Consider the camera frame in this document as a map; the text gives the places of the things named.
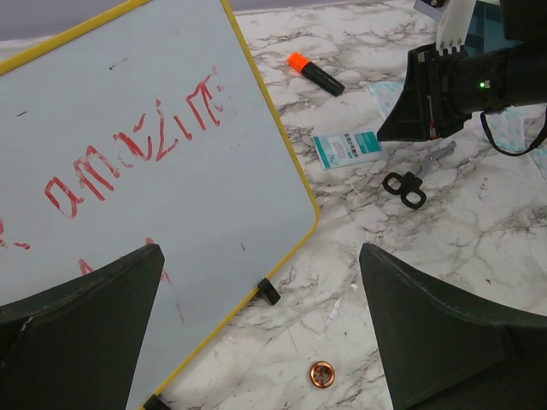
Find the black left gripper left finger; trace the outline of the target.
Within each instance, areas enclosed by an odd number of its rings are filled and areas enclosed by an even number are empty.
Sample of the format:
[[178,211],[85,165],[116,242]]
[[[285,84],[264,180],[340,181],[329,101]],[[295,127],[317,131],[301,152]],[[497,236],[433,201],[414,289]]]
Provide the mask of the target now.
[[164,255],[147,244],[1,307],[3,409],[123,409]]

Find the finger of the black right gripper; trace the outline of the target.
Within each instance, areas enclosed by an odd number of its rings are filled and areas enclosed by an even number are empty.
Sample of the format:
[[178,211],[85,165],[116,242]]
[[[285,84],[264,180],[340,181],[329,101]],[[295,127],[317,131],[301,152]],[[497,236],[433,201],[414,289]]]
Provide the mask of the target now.
[[425,142],[430,139],[428,77],[423,50],[411,50],[403,90],[380,127],[380,142]]

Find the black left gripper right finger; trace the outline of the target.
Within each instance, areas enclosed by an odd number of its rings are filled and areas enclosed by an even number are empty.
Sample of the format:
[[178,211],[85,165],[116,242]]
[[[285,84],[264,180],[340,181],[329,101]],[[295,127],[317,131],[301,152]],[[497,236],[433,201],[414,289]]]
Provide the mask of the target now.
[[396,409],[544,409],[546,318],[434,278],[372,243],[362,282]]

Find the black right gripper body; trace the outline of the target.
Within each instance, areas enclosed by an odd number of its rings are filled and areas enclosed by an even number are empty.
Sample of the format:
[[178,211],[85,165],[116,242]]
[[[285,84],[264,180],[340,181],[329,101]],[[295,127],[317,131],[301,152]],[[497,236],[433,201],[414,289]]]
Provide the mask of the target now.
[[546,42],[524,43],[471,56],[465,50],[439,54],[434,44],[408,53],[414,120],[410,141],[447,138],[474,113],[546,102]]

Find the white dressing packet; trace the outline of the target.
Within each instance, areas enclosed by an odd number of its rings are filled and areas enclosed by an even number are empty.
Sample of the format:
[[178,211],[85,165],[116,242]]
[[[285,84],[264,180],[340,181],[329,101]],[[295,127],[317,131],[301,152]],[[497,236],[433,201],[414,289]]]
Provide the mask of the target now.
[[368,90],[380,116],[386,120],[402,94],[403,84],[392,81],[373,83]]

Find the small clear teal packet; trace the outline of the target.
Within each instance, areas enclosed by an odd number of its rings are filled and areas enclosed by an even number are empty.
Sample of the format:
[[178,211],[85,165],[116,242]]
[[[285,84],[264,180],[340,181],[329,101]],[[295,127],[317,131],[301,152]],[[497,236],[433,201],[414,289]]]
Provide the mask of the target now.
[[524,116],[520,110],[508,109],[486,116],[493,140],[500,149],[517,153],[526,149]]

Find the teal wipe packet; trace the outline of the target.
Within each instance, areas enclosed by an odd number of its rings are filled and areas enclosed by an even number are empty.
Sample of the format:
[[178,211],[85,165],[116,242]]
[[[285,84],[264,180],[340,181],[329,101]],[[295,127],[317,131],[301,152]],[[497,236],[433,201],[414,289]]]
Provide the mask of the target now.
[[343,132],[313,136],[315,150],[325,170],[348,167],[387,157],[376,134],[371,131]]

